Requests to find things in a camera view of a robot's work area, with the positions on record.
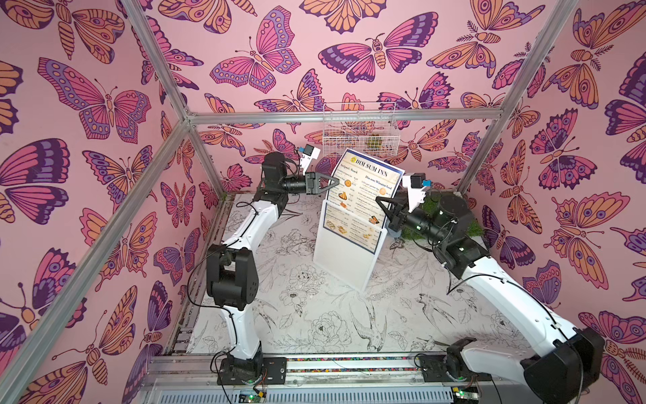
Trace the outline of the laminated dim sum menu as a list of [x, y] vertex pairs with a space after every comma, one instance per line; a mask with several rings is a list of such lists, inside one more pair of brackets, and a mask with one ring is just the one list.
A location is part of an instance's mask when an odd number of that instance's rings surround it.
[[403, 175], [396, 166], [346, 150], [331, 175], [339, 184], [327, 192], [323, 228], [374, 254], [386, 221], [377, 199], [395, 196]]

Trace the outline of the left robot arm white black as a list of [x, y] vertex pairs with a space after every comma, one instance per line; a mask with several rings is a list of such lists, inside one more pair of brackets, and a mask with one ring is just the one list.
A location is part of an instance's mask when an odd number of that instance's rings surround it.
[[324, 173], [289, 173], [288, 158], [278, 151], [269, 153], [247, 218], [224, 243], [210, 246], [206, 293], [225, 318], [231, 349], [224, 354], [223, 369], [236, 378], [254, 381], [262, 375], [262, 343], [251, 308], [260, 286], [254, 253], [284, 213], [290, 195], [320, 195], [339, 183]]

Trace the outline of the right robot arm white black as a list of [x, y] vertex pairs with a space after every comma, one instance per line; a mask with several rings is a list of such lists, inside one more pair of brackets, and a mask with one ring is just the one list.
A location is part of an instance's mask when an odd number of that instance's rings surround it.
[[486, 298], [528, 342], [527, 353], [476, 338], [462, 338], [446, 351], [445, 368], [454, 380], [489, 374], [525, 385], [543, 403], [577, 403], [599, 379], [603, 340], [591, 328], [580, 329], [541, 303], [516, 282], [488, 249], [467, 234], [474, 220], [467, 202], [443, 195], [428, 213], [402, 198], [376, 199], [394, 231], [419, 232], [429, 251], [460, 286]]

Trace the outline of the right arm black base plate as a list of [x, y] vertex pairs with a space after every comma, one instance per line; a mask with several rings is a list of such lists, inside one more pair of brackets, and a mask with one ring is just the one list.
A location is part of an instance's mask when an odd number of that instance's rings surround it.
[[486, 373], [475, 373], [452, 355], [445, 353], [418, 353], [414, 363], [425, 382], [456, 382], [469, 383], [473, 381], [491, 381]]

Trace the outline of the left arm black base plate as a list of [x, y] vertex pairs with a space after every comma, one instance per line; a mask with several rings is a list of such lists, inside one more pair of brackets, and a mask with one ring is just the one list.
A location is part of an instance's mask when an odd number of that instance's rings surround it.
[[219, 365], [219, 385], [284, 385], [287, 375], [285, 357], [269, 357], [262, 360], [239, 360], [225, 357]]

